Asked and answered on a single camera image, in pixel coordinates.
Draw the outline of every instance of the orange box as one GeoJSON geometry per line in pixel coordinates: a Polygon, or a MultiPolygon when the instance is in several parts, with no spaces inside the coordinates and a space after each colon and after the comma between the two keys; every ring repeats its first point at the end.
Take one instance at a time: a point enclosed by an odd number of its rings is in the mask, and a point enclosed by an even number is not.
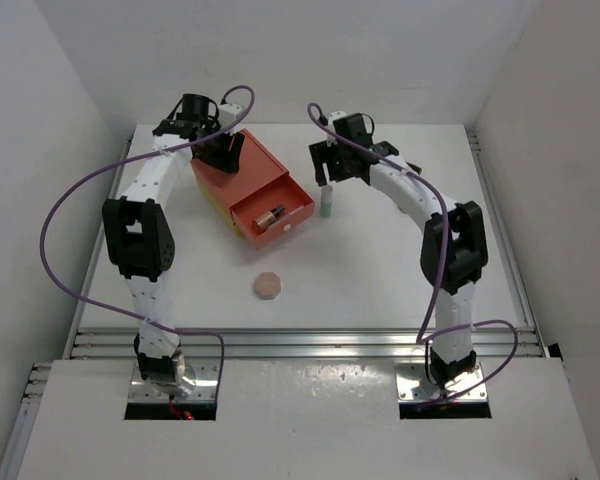
{"type": "Polygon", "coordinates": [[[248,130],[240,151],[240,171],[221,172],[199,159],[191,162],[202,192],[238,234],[257,249],[281,237],[313,215],[313,199],[285,168],[248,130]],[[284,205],[284,213],[265,232],[253,221],[263,213],[284,205]]]}

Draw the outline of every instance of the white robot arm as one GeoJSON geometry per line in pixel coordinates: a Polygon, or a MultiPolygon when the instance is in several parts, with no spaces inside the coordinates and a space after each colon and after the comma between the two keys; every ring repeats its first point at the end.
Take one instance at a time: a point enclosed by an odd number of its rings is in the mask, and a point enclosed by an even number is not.
{"type": "MultiPolygon", "coordinates": [[[[148,160],[131,186],[117,199],[108,199],[102,208],[109,257],[125,277],[135,311],[169,328],[175,328],[167,290],[175,242],[163,209],[176,180],[190,164],[192,152],[166,149],[204,138],[233,123],[242,111],[240,105],[225,103],[216,105],[216,115],[210,116],[211,103],[215,102],[207,97],[184,95],[182,112],[175,119],[164,120],[153,132],[153,150],[162,154],[148,160]]],[[[194,153],[216,168],[235,173],[243,139],[230,131],[203,143],[194,153]]],[[[161,385],[179,384],[183,360],[179,346],[175,333],[141,321],[135,350],[143,378],[161,385]]]]}
{"type": "MultiPolygon", "coordinates": [[[[363,150],[383,156],[394,165],[379,162],[372,155],[338,142],[336,137],[328,134],[324,142],[309,147],[318,184],[327,183],[326,165],[332,181],[358,177],[387,195],[423,233],[420,264],[425,277],[433,285],[440,263],[443,211],[437,196],[407,174],[419,174],[420,168],[405,162],[390,143],[374,143],[372,134],[366,131],[363,114],[347,115],[338,111],[321,120],[329,131],[363,147],[363,150]]],[[[443,283],[435,305],[437,330],[471,325],[471,302],[476,282],[488,260],[480,207],[474,202],[461,204],[445,195],[442,198],[455,235],[449,232],[443,283]]],[[[472,369],[475,362],[470,328],[434,339],[431,374],[438,386],[444,387],[449,380],[472,369]]]]}

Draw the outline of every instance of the brown hexagon block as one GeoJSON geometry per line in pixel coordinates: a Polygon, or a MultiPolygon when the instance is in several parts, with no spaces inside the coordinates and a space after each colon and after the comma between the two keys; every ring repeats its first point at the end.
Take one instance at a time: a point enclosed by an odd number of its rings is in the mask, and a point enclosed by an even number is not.
{"type": "Polygon", "coordinates": [[[264,272],[258,275],[254,283],[256,293],[263,300],[276,298],[282,290],[280,277],[273,272],[264,272]]]}

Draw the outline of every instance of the small bottle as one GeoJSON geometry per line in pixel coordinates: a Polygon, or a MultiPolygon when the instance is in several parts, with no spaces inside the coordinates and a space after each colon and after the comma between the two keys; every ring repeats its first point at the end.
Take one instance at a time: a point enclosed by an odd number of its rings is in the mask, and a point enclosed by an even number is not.
{"type": "Polygon", "coordinates": [[[255,228],[259,233],[266,232],[267,229],[275,223],[275,221],[282,215],[284,212],[284,205],[279,205],[273,210],[269,210],[253,221],[253,228],[255,228]]]}
{"type": "Polygon", "coordinates": [[[333,187],[325,185],[320,195],[320,216],[329,218],[331,216],[331,202],[333,201],[333,187]]]}

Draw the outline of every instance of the white table surface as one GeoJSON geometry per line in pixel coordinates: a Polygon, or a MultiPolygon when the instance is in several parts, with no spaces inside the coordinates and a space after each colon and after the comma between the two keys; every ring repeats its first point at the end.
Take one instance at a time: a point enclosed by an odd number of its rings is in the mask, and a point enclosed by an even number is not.
{"type": "Polygon", "coordinates": [[[133,363],[54,363],[19,480],[598,478],[559,359],[514,359],[472,420],[399,420],[388,361],[229,361],[215,422],[124,421],[133,363]]]}
{"type": "MultiPolygon", "coordinates": [[[[152,126],[139,125],[130,155],[151,148],[152,126]]],[[[361,180],[334,184],[333,212],[318,216],[320,190],[308,145],[321,141],[311,125],[248,125],[316,200],[316,214],[285,238],[255,251],[232,233],[185,171],[165,209],[176,241],[168,284],[179,327],[206,328],[416,328],[431,286],[420,270],[422,235],[409,217],[361,180]],[[263,301],[253,292],[261,272],[282,279],[283,291],[263,301]]],[[[483,207],[489,264],[474,301],[474,320],[502,318],[523,326],[517,291],[507,281],[504,252],[492,223],[464,128],[459,125],[378,125],[376,141],[388,140],[423,175],[459,201],[483,207]]],[[[141,162],[122,175],[119,192],[141,162]]],[[[92,298],[133,309],[131,295],[103,245],[88,291],[92,298]]],[[[133,327],[135,320],[87,305],[81,328],[133,327]]]]}

